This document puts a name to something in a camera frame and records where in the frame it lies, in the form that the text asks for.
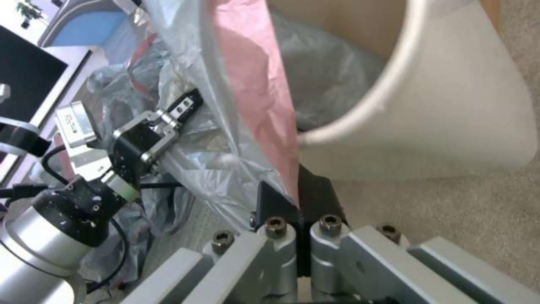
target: black cable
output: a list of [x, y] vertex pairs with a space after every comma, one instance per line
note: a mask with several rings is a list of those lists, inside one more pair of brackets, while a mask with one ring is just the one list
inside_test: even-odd
[[181, 183], [144, 183], [140, 184], [141, 189], [160, 189], [160, 188], [176, 188], [183, 187]]
[[112, 278], [114, 276], [116, 276], [118, 274], [118, 272], [120, 272], [120, 269], [122, 268], [122, 266], [125, 264], [125, 262], [127, 260], [127, 256], [128, 256], [128, 253], [129, 253], [129, 243], [127, 241], [126, 235], [125, 235], [124, 231], [122, 230], [122, 228], [120, 227], [120, 225], [118, 224], [117, 221], [115, 221], [114, 219], [111, 219], [111, 224], [114, 226], [116, 231], [118, 231], [118, 234], [120, 235], [120, 238], [122, 239], [122, 243], [124, 244], [124, 246], [123, 246], [124, 247], [123, 248], [124, 253], [122, 255], [122, 260], [120, 261], [120, 263], [118, 264], [116, 269], [108, 277], [106, 277], [104, 280], [102, 280], [99, 283], [92, 284], [92, 285], [88, 286], [86, 294], [91, 294], [91, 293], [95, 292], [96, 290], [102, 288], [103, 286], [107, 285], [109, 283], [109, 281], [111, 281]]
[[62, 146], [57, 146], [55, 147], [54, 149], [50, 150], [49, 152], [47, 152], [43, 158], [41, 158], [41, 166], [43, 166], [43, 169], [49, 173], [50, 175], [52, 175], [54, 178], [56, 178], [59, 182], [61, 182], [62, 184], [69, 184], [69, 181], [67, 179], [65, 179], [64, 177], [62, 177], [62, 175], [56, 173], [53, 169], [51, 169], [51, 167], [49, 166], [49, 160], [51, 159], [51, 157], [55, 156], [56, 154], [58, 154], [59, 152], [65, 150], [66, 147], [64, 145]]

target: plastic bag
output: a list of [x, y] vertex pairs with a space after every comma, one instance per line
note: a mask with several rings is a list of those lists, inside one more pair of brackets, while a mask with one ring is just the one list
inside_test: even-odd
[[329, 124], [358, 104], [385, 62], [322, 30], [272, 11], [298, 128]]
[[[160, 158], [162, 169], [238, 231], [250, 229], [261, 181], [296, 204], [294, 110], [265, 2], [145, 6], [171, 51], [169, 75], [193, 83], [205, 100]], [[234, 22], [239, 16], [250, 16], [257, 28], [243, 31]], [[174, 99], [161, 97], [162, 104]]]

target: beige carpet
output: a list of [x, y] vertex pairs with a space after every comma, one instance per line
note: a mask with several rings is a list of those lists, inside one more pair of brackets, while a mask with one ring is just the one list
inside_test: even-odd
[[[540, 1], [504, 0], [501, 10], [501, 36], [540, 117]], [[514, 173], [334, 187], [354, 228], [391, 222], [412, 242], [441, 235], [540, 292], [540, 157]]]

